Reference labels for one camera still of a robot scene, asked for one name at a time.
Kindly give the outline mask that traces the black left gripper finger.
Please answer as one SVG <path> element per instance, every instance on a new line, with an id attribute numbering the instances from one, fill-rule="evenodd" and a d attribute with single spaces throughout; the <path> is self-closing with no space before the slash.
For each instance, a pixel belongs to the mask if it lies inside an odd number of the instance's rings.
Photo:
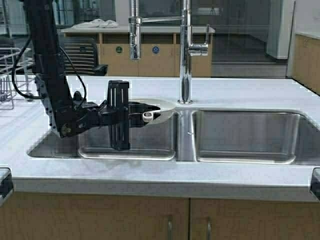
<path id="1" fill-rule="evenodd" d="M 161 108 L 156 105 L 151 105 L 147 103 L 142 103 L 138 101 L 129 101 L 128 110 L 129 113 L 145 113 L 150 111 L 158 111 Z"/>

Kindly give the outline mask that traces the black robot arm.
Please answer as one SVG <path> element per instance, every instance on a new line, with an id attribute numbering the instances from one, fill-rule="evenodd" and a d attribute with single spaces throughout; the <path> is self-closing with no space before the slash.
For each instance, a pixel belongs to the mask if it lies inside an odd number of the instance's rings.
<path id="1" fill-rule="evenodd" d="M 37 99 L 41 100 L 51 130 L 60 138 L 80 135 L 107 126 L 111 148 L 129 150 L 130 129 L 143 128 L 160 116 L 157 105 L 129 100 L 130 83 L 110 80 L 107 98 L 100 105 L 88 102 L 79 91 L 71 94 L 57 33 L 53 2 L 25 0 L 23 7 L 30 30 L 35 63 Z"/>

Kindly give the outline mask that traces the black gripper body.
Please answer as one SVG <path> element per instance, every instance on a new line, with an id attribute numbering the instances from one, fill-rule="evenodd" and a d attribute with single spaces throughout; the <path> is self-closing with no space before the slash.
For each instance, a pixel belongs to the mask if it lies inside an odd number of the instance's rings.
<path id="1" fill-rule="evenodd" d="M 108 127 L 110 147 L 117 151 L 130 149 L 128 81 L 110 80 L 106 100 L 98 110 L 98 127 Z"/>

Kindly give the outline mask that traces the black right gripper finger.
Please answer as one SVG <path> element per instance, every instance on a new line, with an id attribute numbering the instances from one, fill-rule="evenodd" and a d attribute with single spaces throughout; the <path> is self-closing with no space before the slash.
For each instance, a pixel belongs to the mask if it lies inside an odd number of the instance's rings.
<path id="1" fill-rule="evenodd" d="M 131 113 L 129 114 L 130 127 L 144 127 L 152 121 L 151 116 L 146 116 L 146 113 Z"/>

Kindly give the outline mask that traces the robot base right corner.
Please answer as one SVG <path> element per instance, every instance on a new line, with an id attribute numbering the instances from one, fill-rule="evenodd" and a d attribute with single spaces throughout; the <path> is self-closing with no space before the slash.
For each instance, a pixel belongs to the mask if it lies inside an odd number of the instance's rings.
<path id="1" fill-rule="evenodd" d="M 320 168 L 316 167 L 313 169 L 311 181 L 310 181 L 310 192 L 320 200 Z"/>

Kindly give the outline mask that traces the robot base left corner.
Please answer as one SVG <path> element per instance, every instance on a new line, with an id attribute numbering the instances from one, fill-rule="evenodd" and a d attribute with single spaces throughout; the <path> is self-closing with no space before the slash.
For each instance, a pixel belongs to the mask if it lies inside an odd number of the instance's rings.
<path id="1" fill-rule="evenodd" d="M 14 192 L 14 184 L 12 180 L 11 170 L 7 167 L 0 168 L 0 206 L 5 203 L 5 201 Z"/>

